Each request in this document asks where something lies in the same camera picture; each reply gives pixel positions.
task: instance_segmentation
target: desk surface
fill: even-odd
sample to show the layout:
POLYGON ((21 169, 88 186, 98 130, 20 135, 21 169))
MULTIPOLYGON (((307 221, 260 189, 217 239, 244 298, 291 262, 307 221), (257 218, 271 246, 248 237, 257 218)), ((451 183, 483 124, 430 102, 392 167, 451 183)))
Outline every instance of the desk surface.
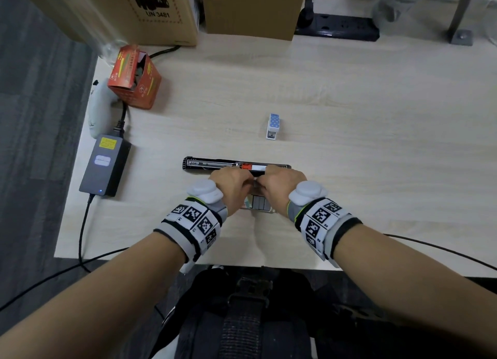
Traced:
MULTIPOLYGON (((182 170, 190 155, 290 164, 375 229, 496 264, 496 61, 483 40, 466 48, 399 36, 284 42, 201 33, 197 48, 154 59, 163 76, 157 100, 150 111, 130 110, 133 149, 117 196, 93 201, 84 256, 149 234, 202 177, 182 170), (281 117, 276 141, 264 138, 270 113, 281 117)), ((109 74, 99 60, 95 77, 109 74)), ((78 188, 93 144, 85 120, 55 256, 77 257, 87 201, 78 188)), ((497 276, 412 246, 460 274, 497 276)), ((244 210, 199 262, 333 269, 283 217, 244 210)))

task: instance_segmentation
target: black backpack strap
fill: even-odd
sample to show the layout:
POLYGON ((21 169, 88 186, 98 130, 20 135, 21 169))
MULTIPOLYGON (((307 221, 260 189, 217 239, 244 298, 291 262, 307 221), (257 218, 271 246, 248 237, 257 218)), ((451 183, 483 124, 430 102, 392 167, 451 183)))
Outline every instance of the black backpack strap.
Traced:
POLYGON ((269 305, 272 281, 242 277, 229 299, 219 347, 219 359, 259 359, 262 311, 269 305))

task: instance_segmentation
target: orange box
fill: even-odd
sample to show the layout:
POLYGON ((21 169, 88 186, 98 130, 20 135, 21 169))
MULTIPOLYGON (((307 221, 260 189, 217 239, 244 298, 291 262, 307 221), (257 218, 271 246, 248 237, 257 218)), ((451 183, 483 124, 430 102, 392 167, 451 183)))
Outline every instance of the orange box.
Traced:
POLYGON ((117 55, 107 86, 129 106, 151 109, 161 80, 148 54, 127 45, 117 55))

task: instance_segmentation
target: wrist strap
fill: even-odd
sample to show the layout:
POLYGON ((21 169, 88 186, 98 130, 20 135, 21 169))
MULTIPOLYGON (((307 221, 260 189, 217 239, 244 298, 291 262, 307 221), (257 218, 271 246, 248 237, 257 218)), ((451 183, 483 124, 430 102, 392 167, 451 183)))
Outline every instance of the wrist strap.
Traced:
POLYGON ((189 197, 168 213, 154 232, 177 243, 186 255, 186 262, 190 263, 196 262, 212 246, 221 233, 222 224, 218 212, 209 209, 198 198, 189 197))
POLYGON ((362 223, 328 198, 315 199, 306 206, 297 206, 290 201, 287 211, 295 228, 323 261, 332 259, 341 237, 354 225, 362 223))

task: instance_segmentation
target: human hand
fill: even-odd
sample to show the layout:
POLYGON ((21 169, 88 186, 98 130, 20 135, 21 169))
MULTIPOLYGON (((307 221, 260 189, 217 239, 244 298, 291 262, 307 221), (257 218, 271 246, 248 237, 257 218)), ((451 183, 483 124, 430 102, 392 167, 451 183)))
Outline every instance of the human hand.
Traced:
POLYGON ((253 175, 246 169, 224 167, 215 170, 209 177, 223 192, 222 201, 228 209, 228 216, 233 215, 244 204, 246 196, 253 186, 253 175))
POLYGON ((261 185, 260 191, 279 214, 288 217, 287 207, 289 194, 297 184, 306 181, 307 177, 295 169, 286 169, 276 165, 268 165, 264 175, 257 179, 261 185))

